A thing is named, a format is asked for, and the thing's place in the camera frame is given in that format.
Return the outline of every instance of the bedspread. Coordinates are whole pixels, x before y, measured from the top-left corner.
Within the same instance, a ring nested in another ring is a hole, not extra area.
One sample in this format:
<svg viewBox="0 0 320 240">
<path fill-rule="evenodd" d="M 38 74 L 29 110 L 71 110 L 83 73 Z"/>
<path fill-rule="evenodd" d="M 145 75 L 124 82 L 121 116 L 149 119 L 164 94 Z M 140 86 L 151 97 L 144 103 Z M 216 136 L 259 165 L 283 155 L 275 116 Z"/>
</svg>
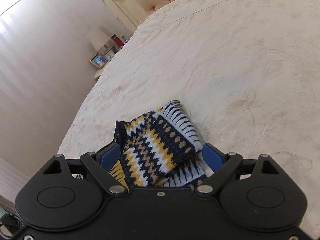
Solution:
<svg viewBox="0 0 320 240">
<path fill-rule="evenodd" d="M 137 29 L 84 100 L 59 153 L 78 158 L 178 99 L 202 142 L 271 155 L 320 236 L 320 0 L 177 0 Z"/>
</svg>

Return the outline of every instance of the screw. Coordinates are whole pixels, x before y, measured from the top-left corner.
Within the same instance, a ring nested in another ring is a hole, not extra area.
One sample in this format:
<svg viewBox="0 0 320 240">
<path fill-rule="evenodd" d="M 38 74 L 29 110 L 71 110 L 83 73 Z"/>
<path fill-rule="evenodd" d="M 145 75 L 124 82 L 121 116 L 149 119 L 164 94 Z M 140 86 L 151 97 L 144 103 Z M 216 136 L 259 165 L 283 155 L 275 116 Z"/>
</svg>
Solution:
<svg viewBox="0 0 320 240">
<path fill-rule="evenodd" d="M 165 196 L 165 193 L 164 193 L 164 192 L 158 192 L 158 193 L 157 193 L 157 196 L 158 196 L 158 197 L 164 197 L 164 196 Z"/>
<path fill-rule="evenodd" d="M 24 236 L 23 240 L 34 240 L 34 238 L 32 236 Z"/>
<path fill-rule="evenodd" d="M 209 185 L 200 185 L 199 187 L 197 187 L 197 190 L 200 193 L 210 193 L 213 191 L 213 187 Z"/>
<path fill-rule="evenodd" d="M 109 191 L 114 194 L 120 194 L 125 191 L 125 188 L 121 185 L 114 185 L 109 188 Z"/>
</svg>

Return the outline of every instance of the white wall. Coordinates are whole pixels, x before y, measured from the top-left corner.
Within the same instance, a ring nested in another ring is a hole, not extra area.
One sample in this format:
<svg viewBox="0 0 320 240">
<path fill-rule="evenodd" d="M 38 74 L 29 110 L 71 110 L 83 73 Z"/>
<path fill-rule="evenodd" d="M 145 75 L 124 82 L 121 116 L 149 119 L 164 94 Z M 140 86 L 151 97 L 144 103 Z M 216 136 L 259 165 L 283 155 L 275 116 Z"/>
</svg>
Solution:
<svg viewBox="0 0 320 240">
<path fill-rule="evenodd" d="M 21 0 L 0 16 L 0 163 L 12 173 L 30 178 L 57 152 L 95 84 L 93 27 L 132 35 L 100 0 Z M 21 180 L 12 194 L 1 180 L 14 201 Z"/>
</svg>

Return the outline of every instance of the picture frame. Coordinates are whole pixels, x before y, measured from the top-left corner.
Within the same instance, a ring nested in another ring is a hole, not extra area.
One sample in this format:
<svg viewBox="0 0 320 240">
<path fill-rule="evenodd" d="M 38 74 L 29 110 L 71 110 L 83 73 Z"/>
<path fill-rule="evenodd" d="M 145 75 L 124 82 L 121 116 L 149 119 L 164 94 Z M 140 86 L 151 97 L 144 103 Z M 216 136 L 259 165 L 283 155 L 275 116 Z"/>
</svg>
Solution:
<svg viewBox="0 0 320 240">
<path fill-rule="evenodd" d="M 91 64 L 95 65 L 98 69 L 102 69 L 108 60 L 101 53 L 96 53 L 89 61 Z"/>
</svg>

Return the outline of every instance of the red bottle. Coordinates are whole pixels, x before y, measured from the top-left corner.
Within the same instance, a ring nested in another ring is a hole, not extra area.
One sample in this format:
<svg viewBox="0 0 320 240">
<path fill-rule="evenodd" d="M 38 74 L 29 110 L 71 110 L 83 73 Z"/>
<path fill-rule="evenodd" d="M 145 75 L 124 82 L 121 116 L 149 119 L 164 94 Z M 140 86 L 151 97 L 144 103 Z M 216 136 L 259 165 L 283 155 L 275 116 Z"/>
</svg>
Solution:
<svg viewBox="0 0 320 240">
<path fill-rule="evenodd" d="M 122 48 L 124 46 L 124 43 L 118 38 L 117 35 L 113 35 L 111 37 L 111 39 L 113 39 L 113 41 L 120 47 Z"/>
</svg>

